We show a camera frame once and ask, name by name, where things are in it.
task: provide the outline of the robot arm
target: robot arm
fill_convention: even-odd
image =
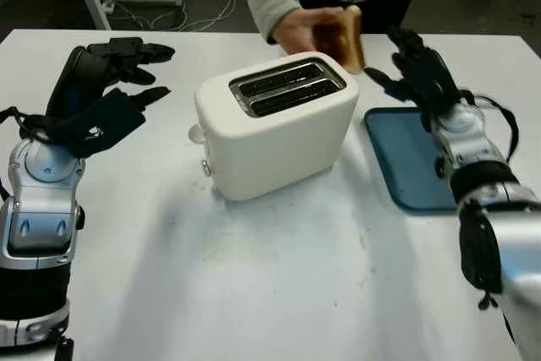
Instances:
[[[393,29],[389,37],[398,46],[392,59],[403,79],[373,68],[365,72],[388,95],[419,107],[423,126],[441,151],[436,172],[457,202],[462,273],[485,292],[480,309],[501,307],[522,359],[540,360],[541,202],[507,164],[518,142],[514,116],[488,99],[513,132],[505,159],[484,132],[474,96],[457,89],[440,55],[412,31]]]
[[[75,48],[48,103],[46,114],[24,115],[10,107],[22,141],[9,157],[13,195],[2,188],[0,210],[0,350],[56,346],[55,359],[71,359],[66,298],[77,233],[85,212],[75,190],[85,158],[114,146],[145,118],[145,107],[167,88],[128,96],[119,80],[150,85],[141,63],[169,60],[169,47],[138,38]]]

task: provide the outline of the slice of bread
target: slice of bread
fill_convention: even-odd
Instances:
[[[348,6],[342,14],[313,28],[315,49],[333,57],[350,74],[364,69],[361,46],[361,9]]]

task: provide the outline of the white toaster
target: white toaster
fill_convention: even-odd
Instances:
[[[358,99],[352,76],[303,52],[209,79],[195,93],[203,168],[230,200],[246,200],[330,167]]]

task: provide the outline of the cable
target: cable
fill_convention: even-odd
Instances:
[[[29,129],[28,127],[26,127],[25,125],[25,121],[23,119],[26,119],[28,117],[27,114],[24,114],[24,113],[21,113],[19,112],[19,110],[17,109],[17,107],[15,106],[11,106],[8,110],[7,110],[9,116],[13,116],[15,118],[15,121],[17,122],[17,124],[19,125],[19,127],[21,127],[28,135],[30,135],[33,139],[37,139],[38,141],[40,141],[41,143],[43,144],[56,144],[53,140],[50,140],[50,139],[47,139],[45,137],[42,137],[41,135],[39,135],[35,130],[33,129]]]
[[[167,16],[170,16],[172,14],[175,14],[176,12],[178,11],[178,9],[175,9],[175,10],[172,10],[171,12],[167,12],[167,13],[164,13],[158,17],[156,17],[155,19],[153,19],[151,22],[150,22],[150,29],[151,30],[156,30],[156,23],[158,21],[160,21],[161,19],[163,19],[164,17],[167,17]],[[186,13],[186,3],[183,2],[183,6],[180,8],[180,11],[182,12],[183,14],[183,21],[182,23],[180,23],[180,25],[175,25],[169,29],[164,29],[163,31],[178,31],[181,27],[183,27],[186,22],[188,21],[188,14]]]
[[[146,23],[148,29],[150,29],[150,23],[149,23],[149,20],[143,16],[136,16],[135,14],[132,13],[131,10],[129,10],[126,6],[124,6],[123,4],[119,3],[119,2],[115,2],[115,4],[120,7],[120,9],[122,9],[127,15],[128,17],[124,17],[124,18],[110,18],[111,20],[124,20],[124,19],[131,19],[133,20],[133,22],[135,22],[139,27],[140,29],[142,30],[146,30],[145,26],[140,22],[140,20],[142,20],[144,23]]]
[[[516,148],[518,147],[518,140],[519,140],[519,128],[518,124],[516,122],[515,114],[509,110],[503,107],[500,103],[495,101],[494,99],[485,96],[485,95],[474,95],[475,99],[479,99],[481,101],[486,101],[490,103],[492,106],[498,108],[503,115],[504,119],[507,121],[507,124],[509,124],[509,127],[511,128],[511,141],[509,143],[509,152],[507,154],[507,162],[511,160],[513,157],[513,154],[515,153]]]
[[[232,10],[230,10],[229,12],[226,13],[227,9],[229,8],[229,6],[232,4],[232,1],[233,1],[233,7],[232,7]],[[217,21],[220,21],[220,20],[224,20],[226,19],[227,17],[231,16],[232,12],[234,11],[235,9],[235,6],[237,4],[237,0],[227,0],[227,3],[226,3],[226,6],[221,10],[221,12],[214,18],[214,19],[203,19],[203,20],[199,20],[199,21],[194,21],[192,23],[188,23],[186,25],[182,25],[178,28],[178,31],[182,31],[182,30],[185,30],[186,28],[188,27],[192,27],[194,25],[199,25],[201,23],[209,23],[207,25],[205,25],[204,27],[200,27],[198,28],[197,30],[194,30],[194,31],[202,31],[202,30],[206,30],[208,29],[209,27],[211,27],[212,25],[214,25]]]
[[[221,21],[221,20],[225,20],[227,19],[228,17],[230,17],[233,12],[235,11],[235,7],[237,6],[237,0],[233,0],[233,5],[232,5],[232,9],[227,13],[227,14],[224,14],[223,16],[219,17],[219,18],[216,18],[216,19],[209,19],[211,21],[211,23],[209,23],[208,25],[206,25],[205,27],[201,27],[197,30],[194,30],[194,33],[195,32],[199,32],[199,31],[203,31],[203,30],[206,30],[208,29],[209,27],[211,27],[212,25],[214,25],[214,23],[218,22],[218,21]]]

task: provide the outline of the toaster slot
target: toaster slot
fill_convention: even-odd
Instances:
[[[252,118],[302,105],[345,87],[344,79],[317,57],[277,66],[229,83],[239,106]]]
[[[302,105],[307,101],[313,101],[339,90],[340,88],[333,81],[323,79],[289,92],[269,97],[268,99],[256,101],[252,103],[251,108],[257,116],[263,117],[268,114],[281,112],[289,107]]]
[[[273,74],[262,79],[256,79],[240,84],[238,89],[243,96],[252,97],[270,90],[293,85],[297,82],[303,82],[308,79],[316,79],[322,74],[323,71],[317,65],[311,63],[299,68],[293,68],[285,72]]]

